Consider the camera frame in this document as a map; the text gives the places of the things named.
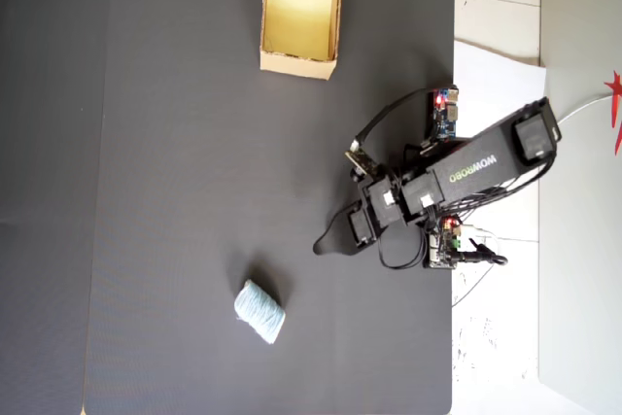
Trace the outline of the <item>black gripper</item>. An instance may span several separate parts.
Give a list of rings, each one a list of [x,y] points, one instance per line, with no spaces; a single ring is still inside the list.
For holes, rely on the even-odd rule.
[[[313,244],[313,253],[353,256],[358,248],[376,243],[382,233],[372,207],[356,201],[334,213],[326,231]]]

